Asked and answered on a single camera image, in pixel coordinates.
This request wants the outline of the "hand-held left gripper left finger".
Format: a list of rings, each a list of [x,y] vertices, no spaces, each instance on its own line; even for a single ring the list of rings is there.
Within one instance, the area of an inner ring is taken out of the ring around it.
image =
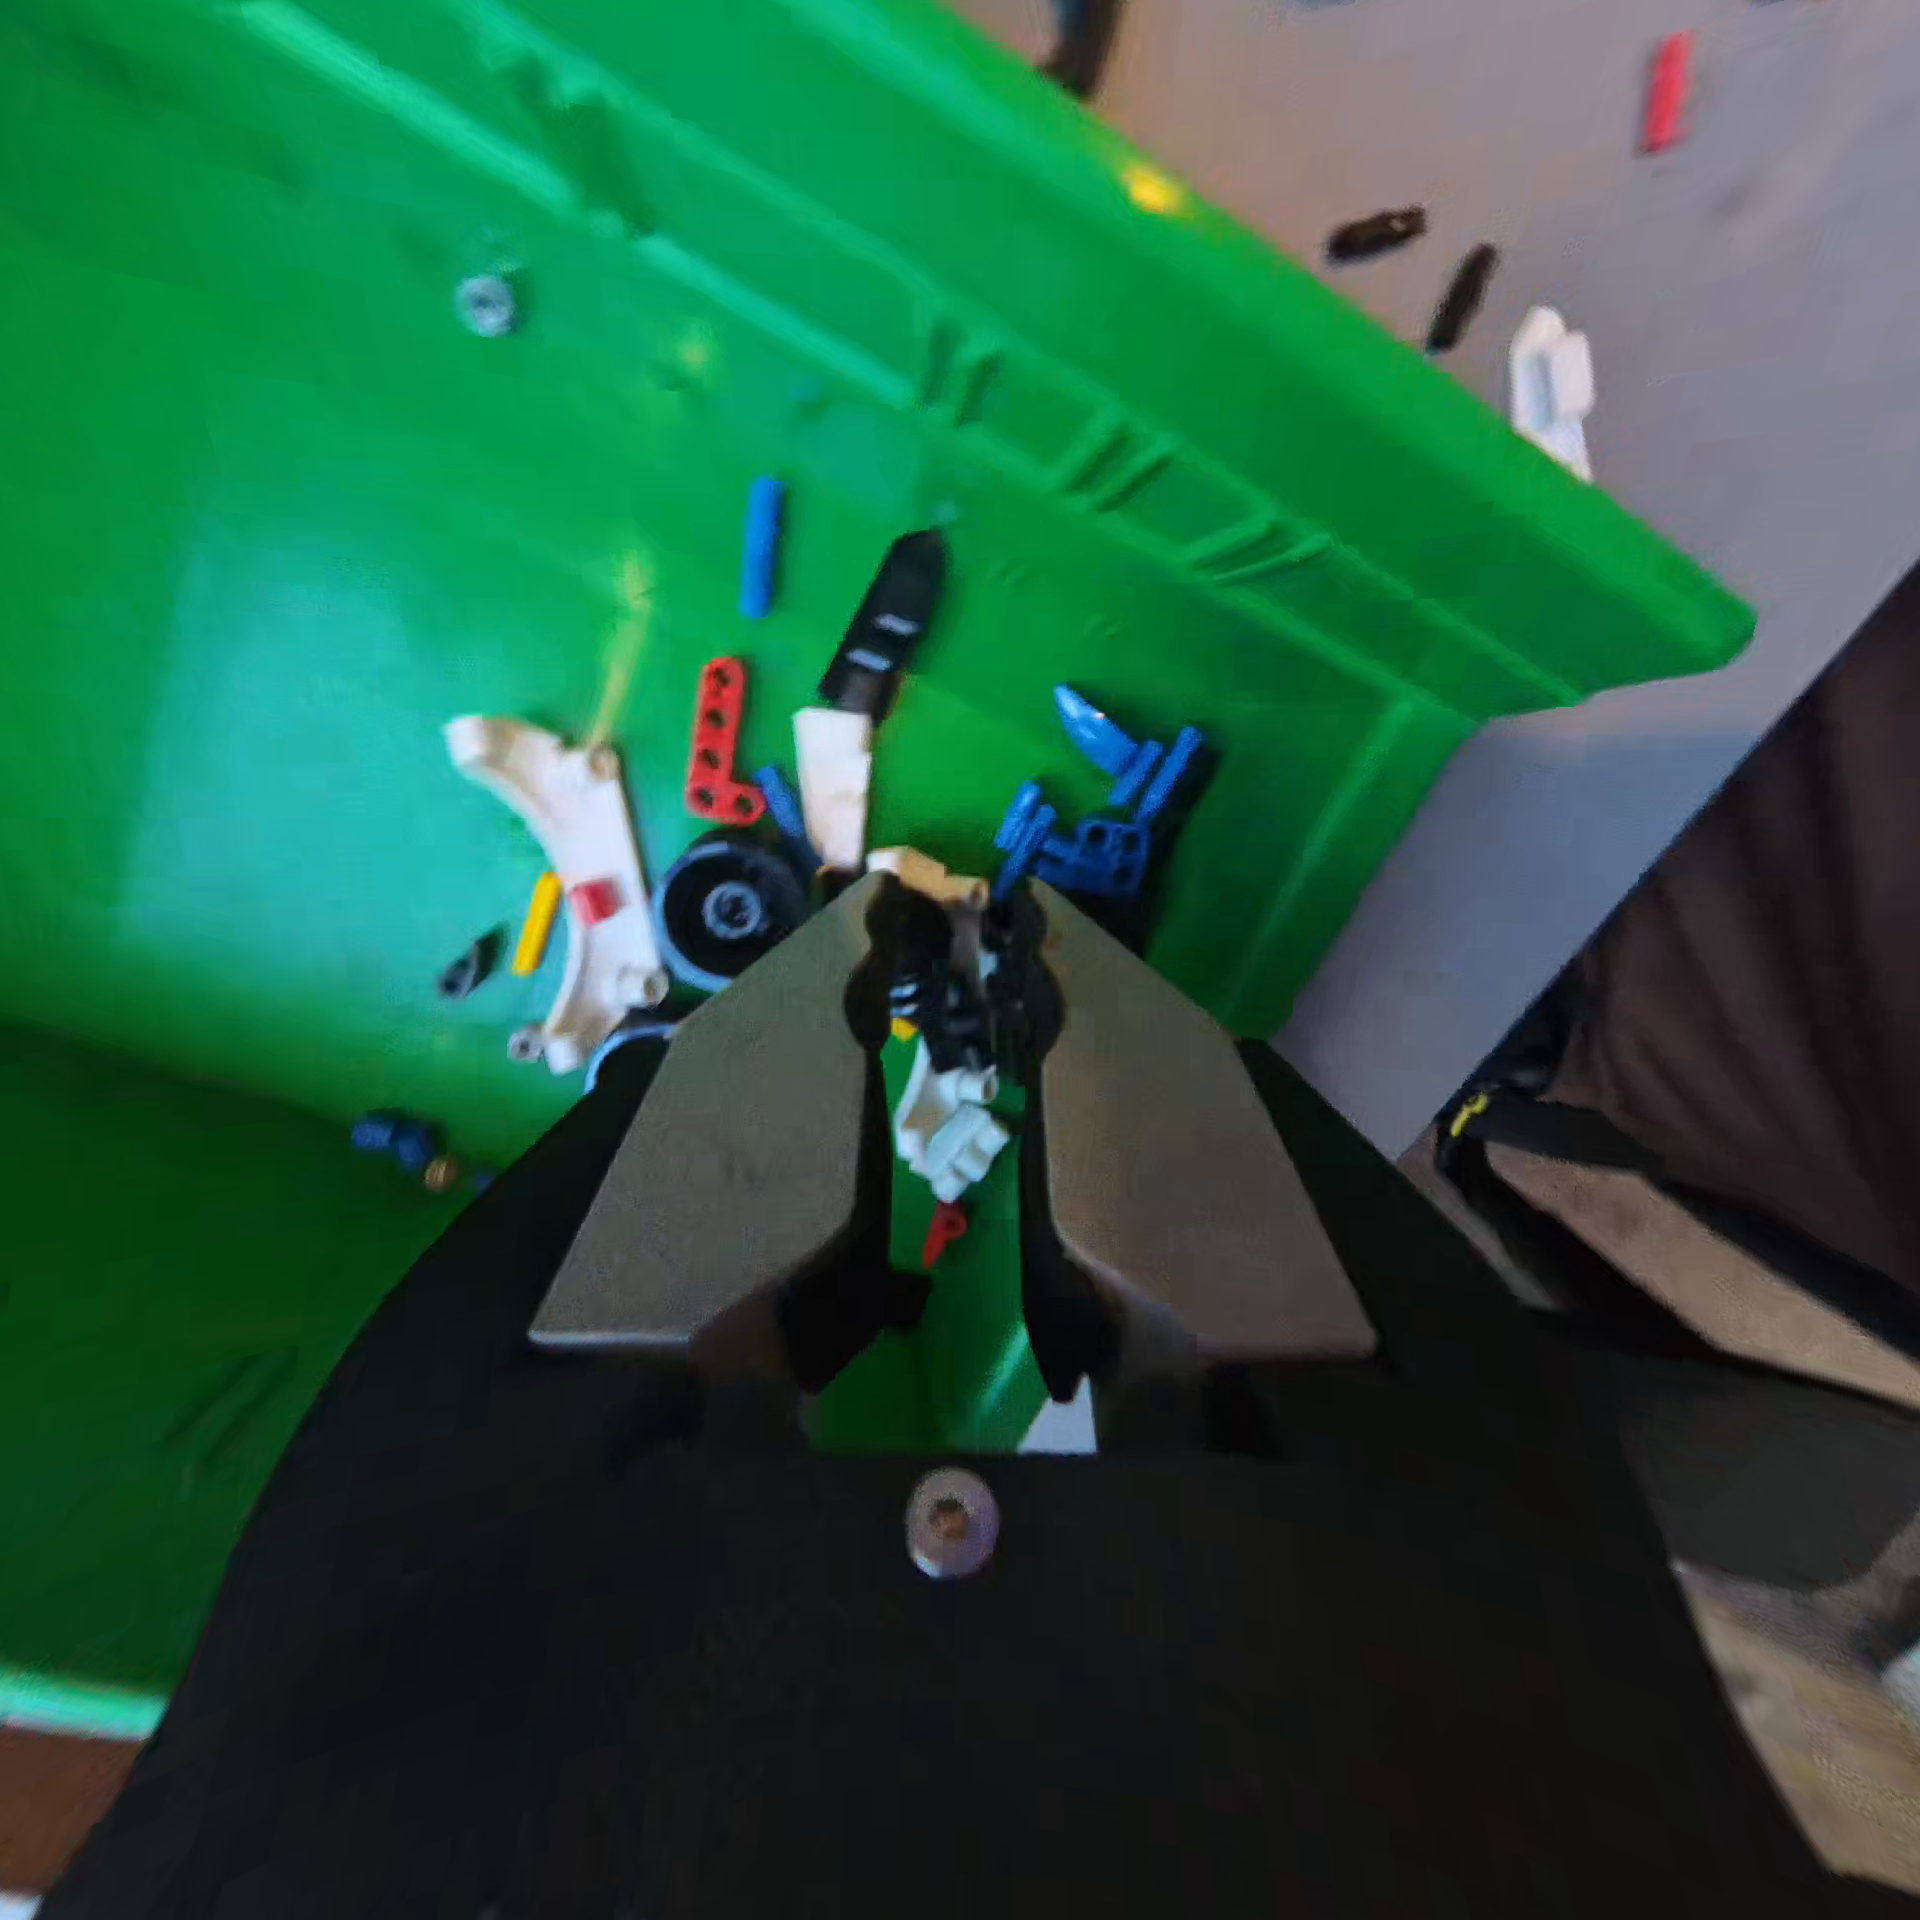
[[[888,876],[853,881],[665,1041],[535,1349],[812,1398],[894,1318],[873,935],[894,894]]]

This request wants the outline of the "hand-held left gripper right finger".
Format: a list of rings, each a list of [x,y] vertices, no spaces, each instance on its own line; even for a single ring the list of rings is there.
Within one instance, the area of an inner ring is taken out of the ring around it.
[[[1228,1029],[1046,881],[1012,900],[1021,1324],[1051,1399],[1365,1360],[1378,1328]]]

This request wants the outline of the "green storage bin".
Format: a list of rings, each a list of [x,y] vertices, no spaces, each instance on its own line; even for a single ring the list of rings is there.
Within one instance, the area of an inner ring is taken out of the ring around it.
[[[905,534],[948,555],[867,829],[997,868],[1212,776],[1146,956],[1282,1024],[1484,720],[1712,671],[1754,610],[939,2],[2,2],[2,1725],[142,1738],[227,1545],[576,1075],[531,831],[445,725],[618,767],[697,668],[744,771]]]

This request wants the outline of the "small white curved panel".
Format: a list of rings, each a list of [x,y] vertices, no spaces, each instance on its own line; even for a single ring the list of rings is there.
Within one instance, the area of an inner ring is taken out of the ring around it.
[[[1509,422],[1576,481],[1594,482],[1585,413],[1595,401],[1594,344],[1555,306],[1523,309],[1509,344]]]

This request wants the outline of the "pile of loose brick pieces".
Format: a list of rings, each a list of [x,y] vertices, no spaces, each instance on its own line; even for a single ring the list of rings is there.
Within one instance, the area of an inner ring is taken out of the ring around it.
[[[901,671],[928,634],[948,573],[948,545],[937,528],[894,537],[864,587],[853,623],[819,681],[817,709],[853,709],[875,725],[892,709]],[[984,904],[998,900],[1021,877],[1046,877],[1065,890],[1093,900],[1140,898],[1150,868],[1153,824],[1196,763],[1199,731],[1182,731],[1172,745],[1135,740],[1102,713],[1093,713],[1073,688],[1061,685],[1055,705],[1076,745],[1099,763],[1110,780],[1110,814],[1065,829],[1055,806],[1035,783],[1024,783],[1008,816],[997,829],[1002,870],[991,886],[951,876],[914,850],[880,850],[864,854],[875,870],[898,876],[914,890],[916,911],[931,913],[925,898],[939,898],[939,911],[972,916]],[[717,991],[733,984],[756,956],[775,950],[803,923],[812,900],[812,877],[853,877],[819,868],[803,831],[799,795],[777,771],[756,771],[764,816],[750,829],[716,825],[696,841],[681,866],[654,887],[657,935],[673,984],[697,991]],[[586,1057],[586,1067],[631,1041],[669,1037],[677,1024],[654,1012],[627,1015],[612,1036]]]

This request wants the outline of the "red angled brick beam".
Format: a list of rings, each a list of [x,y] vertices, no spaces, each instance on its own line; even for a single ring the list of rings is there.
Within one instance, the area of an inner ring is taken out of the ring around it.
[[[736,735],[744,725],[744,702],[744,658],[706,658],[693,702],[681,803],[690,816],[722,829],[750,829],[755,824],[760,824],[767,808],[756,780],[736,771]]]

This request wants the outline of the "person's torso in brown shirt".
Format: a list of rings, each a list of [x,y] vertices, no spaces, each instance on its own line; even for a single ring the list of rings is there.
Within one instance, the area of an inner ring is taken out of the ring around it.
[[[1555,1094],[1917,1294],[1917,571],[1589,939]]]

